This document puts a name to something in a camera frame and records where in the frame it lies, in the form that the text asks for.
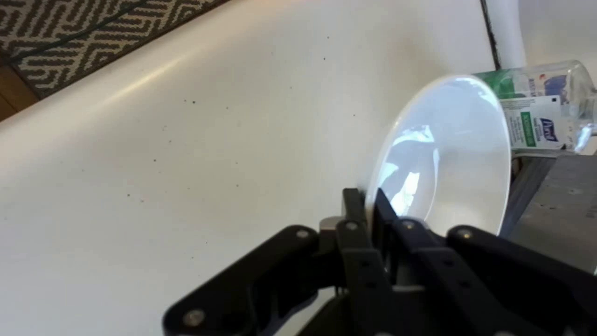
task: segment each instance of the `patterned rug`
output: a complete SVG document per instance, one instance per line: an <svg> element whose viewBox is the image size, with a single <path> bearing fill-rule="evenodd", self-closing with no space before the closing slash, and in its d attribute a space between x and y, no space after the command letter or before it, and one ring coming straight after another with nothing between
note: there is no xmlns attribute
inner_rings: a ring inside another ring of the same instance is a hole
<svg viewBox="0 0 597 336"><path fill-rule="evenodd" d="M0 0L0 59L47 97L226 0Z"/></svg>

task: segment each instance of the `white bowl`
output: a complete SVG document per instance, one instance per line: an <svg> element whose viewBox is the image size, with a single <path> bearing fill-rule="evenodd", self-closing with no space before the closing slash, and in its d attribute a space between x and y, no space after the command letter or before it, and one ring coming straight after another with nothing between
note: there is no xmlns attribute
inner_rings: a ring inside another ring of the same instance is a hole
<svg viewBox="0 0 597 336"><path fill-rule="evenodd" d="M446 76L424 87L398 115L368 190L394 211L439 233L473 224L502 227L512 147L497 95L474 76Z"/></svg>

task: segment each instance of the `black and white rug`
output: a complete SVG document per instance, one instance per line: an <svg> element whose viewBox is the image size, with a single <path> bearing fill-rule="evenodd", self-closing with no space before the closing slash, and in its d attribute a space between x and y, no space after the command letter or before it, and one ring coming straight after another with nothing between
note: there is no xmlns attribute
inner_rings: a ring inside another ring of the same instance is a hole
<svg viewBox="0 0 597 336"><path fill-rule="evenodd" d="M0 56L47 97L226 0L2 0Z"/></svg>

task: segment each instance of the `white countertop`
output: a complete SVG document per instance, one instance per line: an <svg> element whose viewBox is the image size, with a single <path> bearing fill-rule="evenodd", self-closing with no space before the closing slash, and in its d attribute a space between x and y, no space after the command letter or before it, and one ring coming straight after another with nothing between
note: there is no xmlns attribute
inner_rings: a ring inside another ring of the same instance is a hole
<svg viewBox="0 0 597 336"><path fill-rule="evenodd" d="M155 334L368 186L402 106L493 67L478 0L237 0L0 123L0 334Z"/></svg>

